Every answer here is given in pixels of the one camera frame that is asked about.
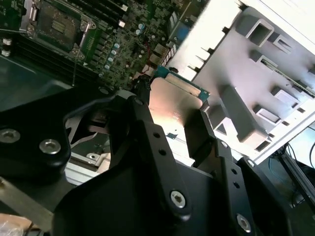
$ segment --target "capacitor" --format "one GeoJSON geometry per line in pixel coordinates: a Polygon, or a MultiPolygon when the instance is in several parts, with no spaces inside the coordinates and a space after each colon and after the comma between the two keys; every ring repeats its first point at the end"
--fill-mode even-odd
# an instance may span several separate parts
{"type": "Polygon", "coordinates": [[[10,46],[12,44],[12,39],[10,38],[4,38],[2,41],[4,45],[10,46]]]}
{"type": "Polygon", "coordinates": [[[11,55],[11,52],[10,51],[7,51],[7,50],[2,50],[1,51],[1,55],[4,56],[4,57],[8,57],[11,55]]]}
{"type": "Polygon", "coordinates": [[[138,29],[140,29],[140,30],[144,30],[144,27],[145,27],[144,24],[139,24],[139,25],[138,25],[138,29]]]}

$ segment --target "black cable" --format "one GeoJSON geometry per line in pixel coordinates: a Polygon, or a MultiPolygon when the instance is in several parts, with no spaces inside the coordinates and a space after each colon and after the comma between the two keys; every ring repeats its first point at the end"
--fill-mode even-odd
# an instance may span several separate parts
{"type": "Polygon", "coordinates": [[[310,164],[313,167],[313,169],[315,169],[314,166],[313,166],[313,163],[312,163],[312,152],[313,152],[314,147],[315,147],[315,143],[313,143],[313,145],[311,147],[311,150],[310,150],[310,164]]]}
{"type": "Polygon", "coordinates": [[[315,129],[314,129],[314,128],[312,128],[312,127],[309,127],[309,126],[308,126],[308,128],[310,128],[311,130],[315,131],[315,129]]]}
{"type": "Polygon", "coordinates": [[[293,147],[292,147],[291,144],[289,144],[289,143],[288,143],[288,147],[289,147],[288,150],[289,150],[290,156],[292,157],[291,152],[290,152],[290,149],[291,149],[292,152],[293,152],[293,157],[294,157],[294,159],[295,159],[295,161],[296,161],[296,164],[298,164],[293,147]]]}
{"type": "Polygon", "coordinates": [[[29,235],[29,233],[30,233],[31,229],[33,228],[33,226],[34,226],[34,223],[31,222],[30,226],[29,226],[28,229],[25,231],[24,236],[28,236],[28,235],[29,235]]]}

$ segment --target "mounting hole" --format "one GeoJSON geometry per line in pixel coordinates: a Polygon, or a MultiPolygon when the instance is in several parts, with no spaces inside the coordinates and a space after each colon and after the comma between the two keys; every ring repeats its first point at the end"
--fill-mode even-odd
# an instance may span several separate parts
{"type": "Polygon", "coordinates": [[[166,155],[166,151],[163,150],[163,149],[160,149],[158,152],[159,152],[162,156],[165,156],[165,155],[166,155]]]}
{"type": "Polygon", "coordinates": [[[159,133],[153,133],[153,136],[156,137],[156,138],[160,138],[160,134],[159,133]]]}
{"type": "Polygon", "coordinates": [[[233,182],[233,184],[236,188],[240,188],[240,185],[237,182],[233,182]]]}

